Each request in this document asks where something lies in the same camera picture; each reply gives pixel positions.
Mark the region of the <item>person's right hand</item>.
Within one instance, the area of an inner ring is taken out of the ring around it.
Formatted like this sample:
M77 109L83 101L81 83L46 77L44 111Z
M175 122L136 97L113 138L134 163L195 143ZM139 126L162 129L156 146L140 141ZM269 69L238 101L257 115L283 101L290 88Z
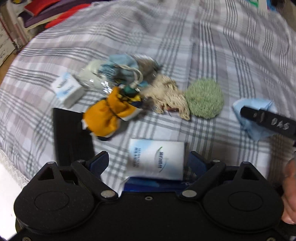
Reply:
M283 179L283 204L284 212L282 215L282 220L290 225L295 225L296 222L296 180L295 180L295 160L291 159L284 170Z

